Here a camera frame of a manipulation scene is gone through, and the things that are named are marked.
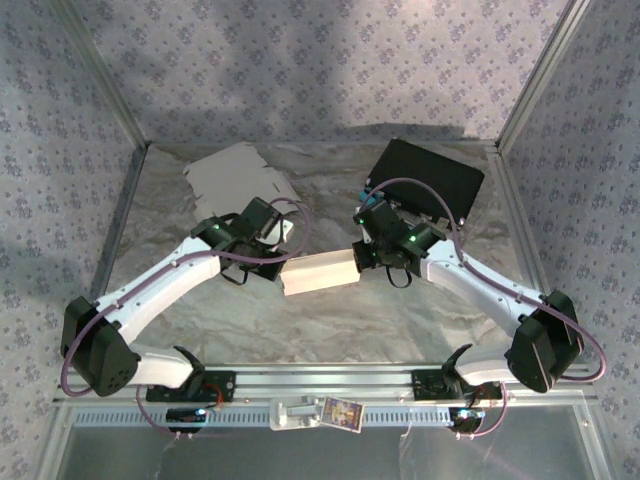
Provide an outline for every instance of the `gray marble table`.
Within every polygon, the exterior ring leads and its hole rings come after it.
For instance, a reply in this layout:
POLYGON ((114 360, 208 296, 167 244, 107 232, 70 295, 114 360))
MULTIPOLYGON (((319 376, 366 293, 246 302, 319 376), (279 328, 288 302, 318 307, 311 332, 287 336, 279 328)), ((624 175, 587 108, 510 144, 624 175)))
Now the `gray marble table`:
MULTIPOLYGON (((349 248, 358 238, 351 220, 358 192, 384 145, 256 147, 270 166, 287 176, 312 212, 313 233, 304 253, 349 248)), ((521 281, 483 147, 429 148, 486 173, 464 228, 464 248, 521 281)), ((216 150, 189 146, 149 150, 109 291, 164 258, 188 235, 197 223, 195 198, 182 170, 216 150)), ((294 236, 291 243, 298 238, 294 236)), ((251 276, 238 287, 218 277, 165 310, 139 341, 157 347, 182 345, 208 364, 439 363, 465 343, 491 344, 505 338, 491 319, 448 291, 420 280, 408 289, 395 289, 379 269, 365 272, 358 284, 286 298, 279 281, 251 276)))

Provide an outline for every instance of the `patterned wallpaper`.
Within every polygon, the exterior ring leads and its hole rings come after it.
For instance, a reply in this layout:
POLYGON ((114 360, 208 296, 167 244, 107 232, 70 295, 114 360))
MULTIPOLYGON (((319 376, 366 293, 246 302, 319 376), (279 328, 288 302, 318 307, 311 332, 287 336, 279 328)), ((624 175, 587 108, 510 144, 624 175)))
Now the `patterned wallpaper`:
POLYGON ((44 0, 0 2, 0 478, 26 478, 132 145, 44 0))
POLYGON ((565 4, 77 2, 163 143, 496 138, 565 4))
POLYGON ((508 158, 551 285, 608 354, 602 407, 640 478, 640 4, 594 4, 508 158))

